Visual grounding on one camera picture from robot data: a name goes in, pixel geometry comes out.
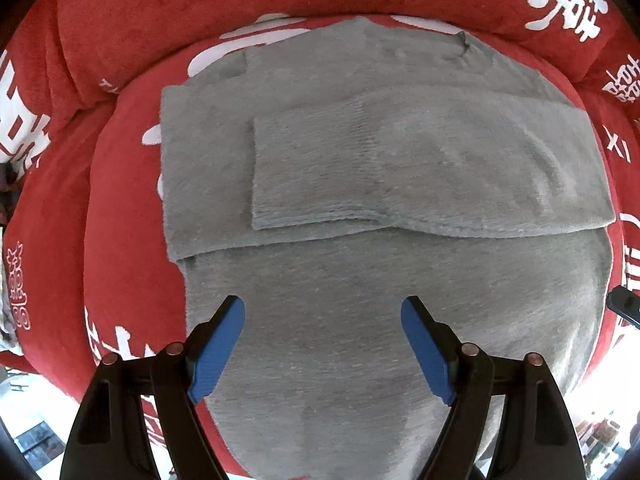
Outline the red sofa back cushion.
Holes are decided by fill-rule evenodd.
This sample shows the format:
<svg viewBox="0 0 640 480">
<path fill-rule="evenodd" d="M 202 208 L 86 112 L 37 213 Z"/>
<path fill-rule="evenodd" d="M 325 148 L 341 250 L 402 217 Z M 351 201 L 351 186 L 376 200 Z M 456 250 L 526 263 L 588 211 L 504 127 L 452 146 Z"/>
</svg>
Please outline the red sofa back cushion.
<svg viewBox="0 0 640 480">
<path fill-rule="evenodd" d="M 511 40 L 639 111 L 614 0 L 37 0 L 1 53 L 1 158 L 29 169 L 78 110 L 171 52 L 275 16 L 409 15 Z"/>
</svg>

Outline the red sofa seat cushion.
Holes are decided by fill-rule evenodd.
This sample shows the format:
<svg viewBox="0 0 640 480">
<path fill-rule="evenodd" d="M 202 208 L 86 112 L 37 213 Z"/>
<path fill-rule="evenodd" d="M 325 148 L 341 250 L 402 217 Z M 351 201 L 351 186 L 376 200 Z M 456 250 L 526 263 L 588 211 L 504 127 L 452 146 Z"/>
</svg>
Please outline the red sofa seat cushion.
<svg viewBox="0 0 640 480">
<path fill-rule="evenodd" d="M 3 257 L 13 355 L 73 398 L 99 359 L 150 358 L 186 336 L 186 281 L 169 257 L 164 230 L 160 104 L 225 56 L 365 18 L 387 28 L 465 34 L 541 73 L 584 110 L 597 138 L 614 220 L 610 287 L 626 281 L 639 240 L 638 115 L 603 91 L 574 84 L 558 68 L 510 42 L 412 16 L 285 18 L 200 41 L 168 55 L 114 98 L 80 110 L 28 170 Z M 228 471 L 252 477 L 231 454 L 206 401 L 210 445 Z"/>
</svg>

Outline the grey knitted garment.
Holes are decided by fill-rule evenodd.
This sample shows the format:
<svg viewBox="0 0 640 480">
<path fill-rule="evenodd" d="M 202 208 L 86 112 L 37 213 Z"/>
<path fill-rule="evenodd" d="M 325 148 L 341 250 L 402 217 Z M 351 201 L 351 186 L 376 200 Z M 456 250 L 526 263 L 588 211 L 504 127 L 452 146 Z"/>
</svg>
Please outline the grey knitted garment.
<svg viewBox="0 0 640 480">
<path fill-rule="evenodd" d="M 465 34 L 365 18 L 231 53 L 160 104 L 186 322 L 240 297 L 206 404 L 256 479 L 409 479 L 446 417 L 402 330 L 584 376 L 612 266 L 587 113 Z"/>
</svg>

